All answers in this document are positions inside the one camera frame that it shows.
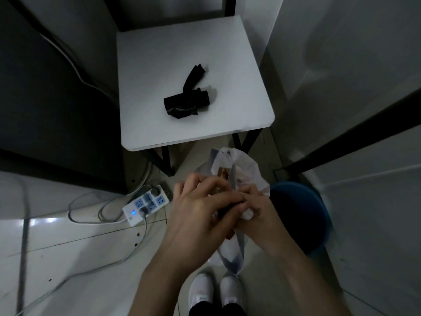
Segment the person's left hand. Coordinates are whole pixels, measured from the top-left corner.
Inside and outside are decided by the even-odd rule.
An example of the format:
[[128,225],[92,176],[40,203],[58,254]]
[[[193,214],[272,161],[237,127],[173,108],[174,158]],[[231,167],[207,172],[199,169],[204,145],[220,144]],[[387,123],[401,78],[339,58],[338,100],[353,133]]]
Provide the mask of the person's left hand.
[[211,219],[176,218],[172,206],[164,240],[183,244],[210,242],[215,244],[217,250],[240,217],[230,210],[228,213],[220,211]]

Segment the person's right hand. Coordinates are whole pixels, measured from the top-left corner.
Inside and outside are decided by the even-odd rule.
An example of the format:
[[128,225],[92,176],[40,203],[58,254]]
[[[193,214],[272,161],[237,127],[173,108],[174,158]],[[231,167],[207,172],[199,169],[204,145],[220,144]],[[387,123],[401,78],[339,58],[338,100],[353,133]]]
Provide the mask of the person's right hand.
[[292,260],[303,253],[281,222],[274,205],[267,197],[267,222],[239,222],[235,224],[271,257]]

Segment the white plastic bag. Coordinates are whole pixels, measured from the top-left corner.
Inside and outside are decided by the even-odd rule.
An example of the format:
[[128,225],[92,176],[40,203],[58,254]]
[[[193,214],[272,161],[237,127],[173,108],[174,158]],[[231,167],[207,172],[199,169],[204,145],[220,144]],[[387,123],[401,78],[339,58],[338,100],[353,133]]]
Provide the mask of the white plastic bag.
[[[254,184],[259,191],[267,197],[270,196],[269,183],[261,176],[258,164],[239,149],[228,147],[211,149],[208,160],[195,172],[206,176],[217,176],[220,167],[231,169],[230,182],[234,190]],[[224,266],[229,272],[238,275],[244,265],[247,240],[248,237],[243,232],[237,229],[231,230],[208,262],[216,266]]]

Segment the person's left forearm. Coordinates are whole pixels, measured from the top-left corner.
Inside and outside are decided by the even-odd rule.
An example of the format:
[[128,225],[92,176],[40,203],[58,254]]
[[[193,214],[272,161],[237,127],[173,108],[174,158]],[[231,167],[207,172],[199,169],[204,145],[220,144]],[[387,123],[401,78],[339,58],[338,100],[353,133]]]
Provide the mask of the person's left forearm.
[[182,285],[215,250],[210,242],[164,240],[142,273],[128,316],[173,316]]

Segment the person's right forearm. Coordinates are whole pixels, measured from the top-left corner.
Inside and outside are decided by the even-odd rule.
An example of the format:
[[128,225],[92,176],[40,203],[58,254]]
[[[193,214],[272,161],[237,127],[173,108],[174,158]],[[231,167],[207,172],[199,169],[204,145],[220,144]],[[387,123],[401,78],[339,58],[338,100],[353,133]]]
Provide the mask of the person's right forearm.
[[284,273],[303,316],[353,316],[296,243],[262,248]]

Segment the brown item in bag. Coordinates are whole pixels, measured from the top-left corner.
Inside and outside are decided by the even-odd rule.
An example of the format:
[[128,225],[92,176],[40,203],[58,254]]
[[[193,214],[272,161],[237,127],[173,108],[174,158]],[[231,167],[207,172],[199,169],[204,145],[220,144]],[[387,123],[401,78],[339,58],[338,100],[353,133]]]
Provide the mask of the brown item in bag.
[[230,168],[220,167],[218,169],[217,176],[226,180],[228,182],[229,186],[232,187],[232,184],[230,182],[230,172],[231,172]]

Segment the blue plastic bucket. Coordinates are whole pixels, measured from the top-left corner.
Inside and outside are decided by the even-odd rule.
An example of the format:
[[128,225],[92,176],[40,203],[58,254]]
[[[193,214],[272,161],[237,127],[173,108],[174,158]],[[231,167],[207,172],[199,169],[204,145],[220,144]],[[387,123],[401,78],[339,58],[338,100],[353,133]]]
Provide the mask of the blue plastic bucket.
[[304,254],[320,251],[329,239],[332,222],[320,195],[294,181],[281,181],[270,188],[270,200],[287,232]]

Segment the white power strip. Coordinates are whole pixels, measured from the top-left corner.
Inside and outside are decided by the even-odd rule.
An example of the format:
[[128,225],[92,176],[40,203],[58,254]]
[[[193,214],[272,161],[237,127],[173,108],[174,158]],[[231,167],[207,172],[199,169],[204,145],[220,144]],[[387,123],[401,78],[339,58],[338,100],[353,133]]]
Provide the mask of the white power strip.
[[148,185],[134,194],[134,198],[123,207],[123,213],[129,225],[133,227],[145,221],[169,203],[167,193],[161,185]]

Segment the white right shoe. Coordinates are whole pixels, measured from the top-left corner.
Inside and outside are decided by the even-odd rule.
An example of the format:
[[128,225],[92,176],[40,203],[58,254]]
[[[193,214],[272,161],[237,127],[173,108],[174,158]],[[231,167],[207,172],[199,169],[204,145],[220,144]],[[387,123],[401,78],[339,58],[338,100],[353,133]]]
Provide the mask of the white right shoe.
[[237,275],[231,272],[225,273],[220,282],[220,300],[223,308],[229,304],[234,304],[246,312],[246,293]]

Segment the white shoe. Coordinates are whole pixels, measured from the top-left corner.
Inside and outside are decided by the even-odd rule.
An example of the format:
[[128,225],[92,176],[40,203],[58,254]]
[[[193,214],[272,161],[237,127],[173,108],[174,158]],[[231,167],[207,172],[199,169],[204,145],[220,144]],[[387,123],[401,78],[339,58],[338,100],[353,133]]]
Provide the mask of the white shoe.
[[231,272],[225,273],[220,282],[220,300],[223,308],[229,304],[234,304],[246,312],[246,293],[237,275]]
[[213,303],[214,280],[209,272],[200,272],[195,276],[188,295],[188,306],[191,310],[201,302]]

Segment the white left shoe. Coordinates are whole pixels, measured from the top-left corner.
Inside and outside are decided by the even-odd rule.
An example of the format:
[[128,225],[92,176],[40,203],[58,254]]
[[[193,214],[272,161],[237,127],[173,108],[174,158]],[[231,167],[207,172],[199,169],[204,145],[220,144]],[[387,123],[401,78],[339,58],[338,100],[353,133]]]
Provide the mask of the white left shoe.
[[188,306],[191,310],[201,302],[213,303],[214,280],[209,272],[200,272],[195,276],[188,295]]

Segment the black trousers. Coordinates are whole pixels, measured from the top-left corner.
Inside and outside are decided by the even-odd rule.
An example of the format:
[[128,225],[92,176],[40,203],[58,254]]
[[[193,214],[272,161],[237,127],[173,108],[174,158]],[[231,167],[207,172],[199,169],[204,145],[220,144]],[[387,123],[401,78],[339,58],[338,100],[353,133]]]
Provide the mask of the black trousers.
[[201,301],[189,310],[188,316],[247,316],[243,308],[237,303],[229,303],[223,307]]

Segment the black cabinet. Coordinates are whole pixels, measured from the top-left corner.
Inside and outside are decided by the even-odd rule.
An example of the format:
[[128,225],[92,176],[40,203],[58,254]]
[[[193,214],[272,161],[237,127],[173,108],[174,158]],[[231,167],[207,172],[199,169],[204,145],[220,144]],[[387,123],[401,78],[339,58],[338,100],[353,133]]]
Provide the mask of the black cabinet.
[[0,171],[127,191],[117,108],[0,0]]

